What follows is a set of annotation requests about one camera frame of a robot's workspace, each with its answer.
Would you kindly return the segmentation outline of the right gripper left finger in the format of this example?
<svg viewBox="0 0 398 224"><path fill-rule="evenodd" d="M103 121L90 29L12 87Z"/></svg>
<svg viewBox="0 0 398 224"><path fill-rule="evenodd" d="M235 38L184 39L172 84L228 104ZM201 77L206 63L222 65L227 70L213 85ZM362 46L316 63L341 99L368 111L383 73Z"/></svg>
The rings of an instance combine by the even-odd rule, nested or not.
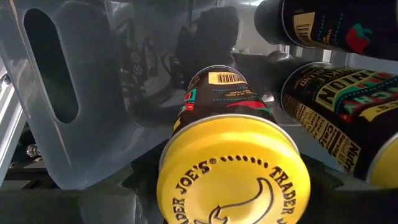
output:
<svg viewBox="0 0 398 224"><path fill-rule="evenodd" d="M161 142L113 175L83 190L53 190L41 223L163 223L156 202Z"/></svg>

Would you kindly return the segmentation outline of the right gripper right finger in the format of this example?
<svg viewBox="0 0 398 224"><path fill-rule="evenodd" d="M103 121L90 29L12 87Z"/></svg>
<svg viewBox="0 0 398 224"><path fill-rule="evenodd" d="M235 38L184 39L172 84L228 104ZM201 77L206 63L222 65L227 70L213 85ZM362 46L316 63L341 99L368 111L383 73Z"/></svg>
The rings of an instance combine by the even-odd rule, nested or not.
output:
<svg viewBox="0 0 398 224"><path fill-rule="evenodd" d="M383 189L301 155L311 194L299 224L397 224L397 189Z"/></svg>

